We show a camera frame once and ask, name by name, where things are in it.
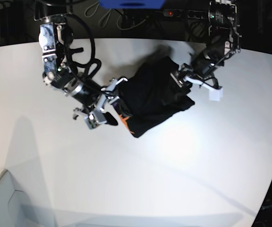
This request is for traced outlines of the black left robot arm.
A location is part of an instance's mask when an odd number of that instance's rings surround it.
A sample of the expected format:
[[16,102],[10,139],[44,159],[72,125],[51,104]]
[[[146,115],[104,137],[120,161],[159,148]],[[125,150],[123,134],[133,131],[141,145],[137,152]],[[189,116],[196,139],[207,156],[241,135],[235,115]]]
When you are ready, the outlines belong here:
[[206,47],[191,61],[194,73],[204,80],[240,52],[238,8],[234,0],[212,0],[207,13]]

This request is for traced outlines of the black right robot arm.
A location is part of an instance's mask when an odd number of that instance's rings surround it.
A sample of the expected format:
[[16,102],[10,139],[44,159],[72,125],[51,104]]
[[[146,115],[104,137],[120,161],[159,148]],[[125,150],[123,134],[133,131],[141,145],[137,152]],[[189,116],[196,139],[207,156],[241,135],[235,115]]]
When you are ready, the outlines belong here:
[[[38,38],[42,49],[42,78],[45,85],[61,91],[82,105],[74,109],[73,119],[82,117],[90,129],[103,124],[117,126],[117,120],[104,110],[105,104],[115,97],[113,91],[116,85],[112,83],[109,87],[102,87],[93,80],[102,63],[95,56],[95,41],[90,27],[73,14],[71,7],[78,3],[78,0],[34,2],[34,19],[42,21]],[[87,63],[73,60],[73,55],[82,53],[83,48],[70,47],[74,34],[68,18],[79,23],[89,37],[90,58]]]

